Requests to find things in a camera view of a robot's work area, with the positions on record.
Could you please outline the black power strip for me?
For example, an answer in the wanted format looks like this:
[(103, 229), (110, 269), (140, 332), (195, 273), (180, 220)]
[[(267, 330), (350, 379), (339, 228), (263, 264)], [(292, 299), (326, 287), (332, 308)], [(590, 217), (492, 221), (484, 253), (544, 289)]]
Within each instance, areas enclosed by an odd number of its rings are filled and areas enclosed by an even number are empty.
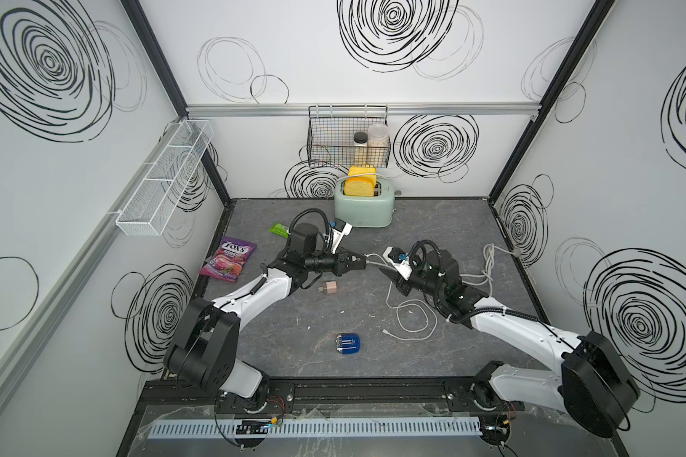
[(337, 260), (335, 260), (335, 268), (333, 273), (336, 276), (342, 276), (347, 272), (352, 272), (353, 270), (365, 270), (367, 266), (367, 259), (365, 256), (361, 256), (356, 253), (337, 253)]

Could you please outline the pink USB charger adapter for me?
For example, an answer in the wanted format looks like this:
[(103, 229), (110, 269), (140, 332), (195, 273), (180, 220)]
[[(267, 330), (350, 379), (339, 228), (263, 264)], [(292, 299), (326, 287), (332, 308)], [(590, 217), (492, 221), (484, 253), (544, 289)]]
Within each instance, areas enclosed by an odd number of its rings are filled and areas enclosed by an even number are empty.
[(318, 290), (326, 295), (336, 294), (338, 291), (337, 281), (326, 281), (321, 284)]

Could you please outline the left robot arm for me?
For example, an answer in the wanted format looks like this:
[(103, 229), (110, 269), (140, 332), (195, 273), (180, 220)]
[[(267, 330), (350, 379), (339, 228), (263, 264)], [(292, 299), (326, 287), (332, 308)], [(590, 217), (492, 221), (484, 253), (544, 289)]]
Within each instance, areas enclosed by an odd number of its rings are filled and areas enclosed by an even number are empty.
[(364, 270), (363, 255), (340, 247), (353, 228), (333, 220), (320, 248), (316, 226), (291, 226), (284, 249), (255, 281), (220, 298), (196, 298), (188, 304), (164, 355), (164, 368), (211, 395), (228, 392), (248, 401), (265, 401), (268, 377), (237, 358), (242, 329), (273, 304), (304, 289), (311, 273), (341, 276)]

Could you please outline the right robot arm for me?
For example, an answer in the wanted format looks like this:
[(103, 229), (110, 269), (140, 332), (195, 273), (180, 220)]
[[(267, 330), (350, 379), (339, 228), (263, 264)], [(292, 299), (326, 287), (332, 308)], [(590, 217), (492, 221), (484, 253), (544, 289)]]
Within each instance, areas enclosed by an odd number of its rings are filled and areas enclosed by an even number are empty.
[(627, 425), (640, 390), (613, 344), (603, 335), (564, 331), (537, 316), (518, 312), (465, 284), (448, 251), (385, 254), (387, 274), (402, 294), (423, 293), (446, 320), (492, 335), (539, 361), (542, 369), (522, 369), (492, 361), (474, 377), (476, 405), (484, 411), (522, 402), (568, 414), (588, 432), (611, 438)]

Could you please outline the mint green toaster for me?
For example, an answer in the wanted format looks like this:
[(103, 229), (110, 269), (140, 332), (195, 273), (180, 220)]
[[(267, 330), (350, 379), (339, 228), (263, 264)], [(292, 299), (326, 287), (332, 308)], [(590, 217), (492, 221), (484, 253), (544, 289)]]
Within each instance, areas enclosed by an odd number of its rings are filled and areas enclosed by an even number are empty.
[(396, 190), (391, 181), (379, 175), (372, 197), (348, 196), (344, 183), (350, 176), (341, 177), (335, 184), (335, 218), (341, 219), (354, 228), (383, 229), (394, 219), (394, 200)]

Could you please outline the yellow sponge toast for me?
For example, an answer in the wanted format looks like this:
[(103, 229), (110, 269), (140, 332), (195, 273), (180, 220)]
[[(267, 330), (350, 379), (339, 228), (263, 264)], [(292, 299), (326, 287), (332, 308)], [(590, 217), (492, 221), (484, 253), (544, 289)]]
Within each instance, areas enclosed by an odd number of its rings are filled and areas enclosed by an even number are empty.
[(344, 181), (343, 192), (351, 197), (374, 197), (377, 186), (377, 169), (373, 167), (350, 167)]

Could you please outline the green candy packet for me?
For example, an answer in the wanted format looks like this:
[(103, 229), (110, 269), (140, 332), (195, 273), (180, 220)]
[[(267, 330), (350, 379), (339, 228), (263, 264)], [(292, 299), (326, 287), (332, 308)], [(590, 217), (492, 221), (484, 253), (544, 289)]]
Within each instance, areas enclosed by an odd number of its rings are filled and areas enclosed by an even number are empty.
[(290, 236), (290, 229), (287, 226), (280, 223), (274, 224), (274, 226), (270, 228), (270, 232), (284, 238), (288, 238)]

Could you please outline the white lid plastic jar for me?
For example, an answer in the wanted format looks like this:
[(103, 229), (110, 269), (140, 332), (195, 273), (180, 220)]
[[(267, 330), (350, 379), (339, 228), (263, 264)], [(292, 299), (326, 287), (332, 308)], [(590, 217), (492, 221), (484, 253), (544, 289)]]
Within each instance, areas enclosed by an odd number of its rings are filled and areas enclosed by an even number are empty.
[(390, 150), (389, 129), (386, 124), (373, 124), (368, 128), (367, 162), (371, 167), (385, 167)]

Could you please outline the dark lid spice jar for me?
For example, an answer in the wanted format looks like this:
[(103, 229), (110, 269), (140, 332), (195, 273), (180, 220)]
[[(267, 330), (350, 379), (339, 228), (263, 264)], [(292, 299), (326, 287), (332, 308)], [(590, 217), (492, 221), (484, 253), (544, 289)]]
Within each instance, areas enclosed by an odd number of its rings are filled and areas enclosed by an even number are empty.
[(366, 167), (368, 163), (368, 133), (357, 131), (354, 134), (354, 166)]

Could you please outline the purple Fox's candy bag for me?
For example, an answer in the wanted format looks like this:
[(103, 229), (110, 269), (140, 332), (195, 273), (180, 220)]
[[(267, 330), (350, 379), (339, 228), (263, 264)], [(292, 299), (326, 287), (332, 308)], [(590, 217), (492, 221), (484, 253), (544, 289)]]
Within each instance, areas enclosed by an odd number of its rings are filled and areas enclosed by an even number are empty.
[(201, 276), (236, 283), (242, 270), (256, 250), (255, 243), (223, 236), (217, 251), (201, 268)]

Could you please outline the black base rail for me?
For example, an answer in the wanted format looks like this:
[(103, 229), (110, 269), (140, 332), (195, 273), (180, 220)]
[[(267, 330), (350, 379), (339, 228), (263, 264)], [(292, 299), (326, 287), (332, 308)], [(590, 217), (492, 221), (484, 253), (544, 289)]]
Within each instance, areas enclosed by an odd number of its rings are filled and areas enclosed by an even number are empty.
[(497, 400), (493, 394), (476, 396), (480, 382), (473, 377), (425, 378), (311, 378), (273, 377), (262, 384), (261, 394), (245, 399), (221, 391), (208, 393), (199, 388), (178, 386), (173, 380), (145, 384), (138, 408), (148, 406), (211, 406), (224, 414), (250, 416), (256, 411), (271, 415), (290, 414), (305, 406), (352, 404), (422, 404), (441, 405), (449, 412), (474, 415), (505, 413), (509, 406), (517, 412), (526, 405), (517, 401)]

